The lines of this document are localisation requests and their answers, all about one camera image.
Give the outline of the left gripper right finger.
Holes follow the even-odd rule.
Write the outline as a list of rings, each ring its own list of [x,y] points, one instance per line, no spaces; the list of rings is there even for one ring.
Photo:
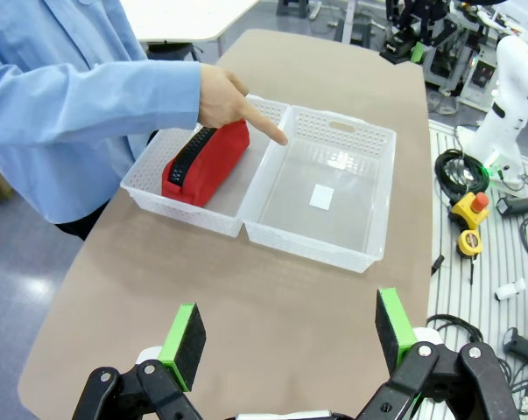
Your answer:
[[[459,351],[417,339],[394,288],[377,291],[375,326],[390,374],[359,419],[405,419],[425,399],[445,403],[456,419],[519,419],[491,346],[474,341]]]

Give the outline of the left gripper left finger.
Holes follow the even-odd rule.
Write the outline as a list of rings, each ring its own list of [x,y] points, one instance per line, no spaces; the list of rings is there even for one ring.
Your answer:
[[[123,374],[113,367],[90,373],[73,418],[200,419],[186,393],[193,388],[205,343],[197,304],[181,305],[156,356]]]

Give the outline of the person's right hand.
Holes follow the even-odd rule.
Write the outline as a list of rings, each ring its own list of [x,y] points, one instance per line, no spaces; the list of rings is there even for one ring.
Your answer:
[[[287,145],[285,133],[252,106],[246,99],[248,93],[248,88],[235,74],[218,66],[201,64],[198,123],[219,129],[245,120],[275,143]]]

